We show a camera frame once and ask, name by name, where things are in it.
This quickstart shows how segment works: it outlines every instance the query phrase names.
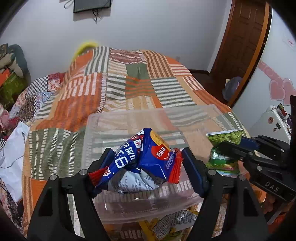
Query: pink heart decoration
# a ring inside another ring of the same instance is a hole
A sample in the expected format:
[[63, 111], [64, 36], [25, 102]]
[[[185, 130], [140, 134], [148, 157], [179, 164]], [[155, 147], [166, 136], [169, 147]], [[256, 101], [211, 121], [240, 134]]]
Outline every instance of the pink heart decoration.
[[271, 100], [283, 100], [285, 99], [286, 93], [282, 88], [282, 83], [279, 83], [277, 80], [272, 80], [269, 83], [269, 92]]
[[272, 79], [276, 80], [279, 86], [282, 86], [282, 85], [283, 85], [283, 82], [284, 82], [284, 81], [283, 81], [282, 78], [277, 77], [277, 78], [272, 78]]
[[284, 98], [284, 105], [290, 105], [290, 96], [296, 95], [296, 89], [294, 89], [293, 83], [288, 78], [284, 79], [283, 88], [286, 92], [286, 96]]

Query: red crimped bag edge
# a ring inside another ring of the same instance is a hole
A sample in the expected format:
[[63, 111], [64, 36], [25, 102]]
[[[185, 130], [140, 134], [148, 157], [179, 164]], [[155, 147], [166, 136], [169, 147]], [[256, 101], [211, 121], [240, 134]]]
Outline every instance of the red crimped bag edge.
[[108, 167], [109, 166], [106, 166], [106, 167], [104, 167], [102, 169], [99, 169], [99, 170], [97, 170], [95, 172], [89, 173], [89, 178], [90, 178], [90, 180], [91, 180], [91, 182], [92, 182], [92, 184], [94, 186], [96, 186], [99, 183], [101, 177], [106, 172], [106, 170], [108, 169]]
[[183, 161], [182, 152], [178, 148], [174, 148], [176, 153], [176, 159], [174, 162], [174, 166], [168, 178], [169, 183], [178, 184], [180, 180], [181, 173], [181, 163]]

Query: door frame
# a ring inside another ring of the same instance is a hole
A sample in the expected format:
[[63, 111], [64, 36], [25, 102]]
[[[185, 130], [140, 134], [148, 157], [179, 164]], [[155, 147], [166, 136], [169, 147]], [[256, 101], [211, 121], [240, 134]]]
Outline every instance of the door frame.
[[224, 48], [226, 39], [228, 37], [228, 33], [229, 33], [229, 30], [230, 30], [230, 24], [231, 24], [233, 12], [234, 12], [234, 7], [235, 7], [235, 0], [232, 0], [231, 7], [230, 7], [230, 12], [229, 12], [229, 17], [228, 17], [228, 21], [227, 21], [226, 28], [225, 28], [225, 32], [224, 32], [224, 35], [223, 35], [223, 38], [222, 38], [222, 41], [221, 41], [221, 44], [220, 44], [220, 48], [218, 50], [218, 53], [217, 53], [217, 56], [216, 56], [216, 59], [215, 59], [215, 62], [214, 62], [213, 67], [211, 69], [211, 73], [213, 73], [217, 68], [218, 59], [220, 58], [220, 56], [222, 54], [222, 50]]
[[[225, 33], [218, 51], [218, 54], [216, 56], [215, 62], [213, 64], [213, 67], [211, 69], [211, 73], [214, 72], [217, 68], [217, 64], [218, 64], [218, 59], [222, 54], [222, 50], [224, 48], [227, 36], [229, 34], [229, 29], [230, 29], [230, 24], [232, 21], [232, 16], [233, 16], [233, 12], [234, 12], [234, 7], [235, 7], [235, 0], [232, 0], [231, 3], [231, 8], [230, 8], [230, 13], [229, 13], [229, 17], [228, 17], [228, 21], [227, 21], [227, 25], [225, 28]], [[229, 100], [229, 102], [227, 103], [227, 105], [232, 108], [234, 106], [234, 104], [236, 103], [236, 101], [238, 100], [238, 98], [241, 96], [241, 94], [243, 93], [244, 89], [246, 88], [250, 78], [252, 77], [257, 64], [261, 58], [262, 52], [264, 50], [266, 41], [267, 41], [267, 37], [268, 37], [268, 33], [269, 33], [269, 29], [270, 29], [270, 24], [271, 24], [271, 16], [272, 16], [272, 8], [271, 6], [265, 2], [265, 13], [264, 13], [264, 20], [263, 20], [263, 26], [262, 26], [262, 30], [261, 30], [261, 34], [258, 40], [258, 44], [257, 47], [255, 49], [254, 55], [251, 59], [251, 62], [242, 78], [242, 80], [240, 81], [240, 84], [238, 86], [238, 88], [236, 89], [235, 93], [232, 95], [231, 99]]]

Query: bed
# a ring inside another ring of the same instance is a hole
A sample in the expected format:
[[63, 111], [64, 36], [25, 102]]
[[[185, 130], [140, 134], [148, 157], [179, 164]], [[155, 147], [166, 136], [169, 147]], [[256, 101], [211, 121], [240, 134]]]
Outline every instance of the bed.
[[[17, 214], [9, 193], [0, 188], [6, 213], [26, 235], [34, 206], [49, 176], [56, 173], [66, 177], [80, 170], [90, 114], [208, 104], [215, 104], [233, 129], [243, 129], [232, 110], [211, 96], [174, 59], [148, 50], [103, 46], [88, 50], [65, 73], [33, 81], [13, 106], [10, 118], [26, 123], [30, 131], [22, 173], [23, 218]], [[217, 131], [225, 130], [225, 118], [213, 120]]]

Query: metal screw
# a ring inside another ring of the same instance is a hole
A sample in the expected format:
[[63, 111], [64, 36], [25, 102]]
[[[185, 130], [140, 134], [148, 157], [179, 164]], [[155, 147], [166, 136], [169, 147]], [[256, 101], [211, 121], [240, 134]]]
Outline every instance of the metal screw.
[[84, 176], [85, 174], [87, 174], [87, 170], [86, 169], [82, 169], [82, 170], [79, 171], [79, 174], [81, 176]]
[[244, 180], [246, 179], [246, 177], [245, 177], [244, 175], [239, 175], [239, 179], [240, 179], [241, 181], [244, 181]]
[[57, 175], [53, 174], [49, 177], [50, 180], [54, 181], [57, 179]]
[[216, 171], [215, 171], [215, 170], [213, 170], [213, 169], [211, 169], [211, 170], [208, 170], [207, 172], [208, 172], [208, 174], [210, 174], [211, 176], [214, 176], [214, 175], [216, 175]]

